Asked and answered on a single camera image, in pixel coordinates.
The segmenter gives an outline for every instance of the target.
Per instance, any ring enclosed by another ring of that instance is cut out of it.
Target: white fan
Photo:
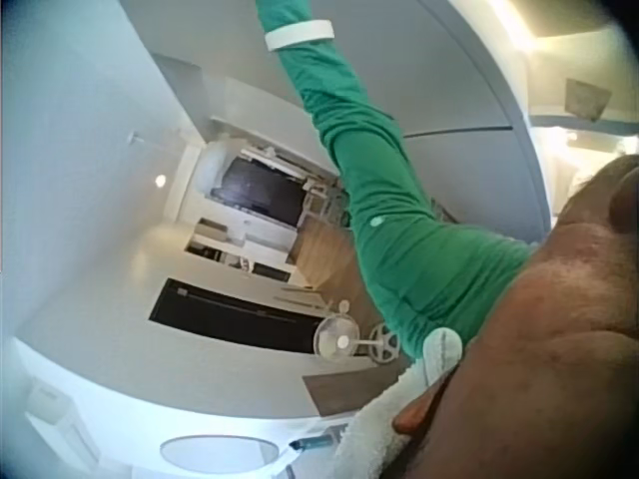
[[[355,354],[360,345],[368,346],[368,357],[378,364],[387,364],[399,357],[399,340],[384,323],[378,324],[369,339],[359,339],[359,326],[349,316],[350,304],[343,300],[339,312],[327,316],[316,330],[315,354],[339,362]]]

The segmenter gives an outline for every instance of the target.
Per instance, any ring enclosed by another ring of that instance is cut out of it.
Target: green sleeve
[[[267,32],[312,18],[307,0],[258,0],[258,11]],[[384,320],[413,357],[421,356],[436,327],[452,327],[467,342],[528,259],[529,247],[434,217],[401,131],[369,103],[332,41],[278,54],[340,170],[362,276]]]

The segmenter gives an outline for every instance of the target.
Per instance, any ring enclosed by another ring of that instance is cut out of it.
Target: floor
[[[363,285],[350,231],[306,217],[289,260],[332,310],[342,299],[350,301],[349,314],[362,337],[382,322]]]

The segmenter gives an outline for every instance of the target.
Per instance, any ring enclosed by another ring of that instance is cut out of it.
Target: recessed light
[[[156,176],[156,187],[161,188],[167,183],[167,177],[165,175]]]
[[[619,144],[619,151],[625,155],[639,153],[639,137],[626,137]]]

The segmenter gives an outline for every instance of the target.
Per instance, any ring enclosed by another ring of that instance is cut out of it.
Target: skin
[[[639,455],[638,195],[639,157],[629,156],[573,197],[398,477],[639,477],[619,469],[636,467],[622,453]],[[418,431],[437,387],[395,418],[397,432]]]

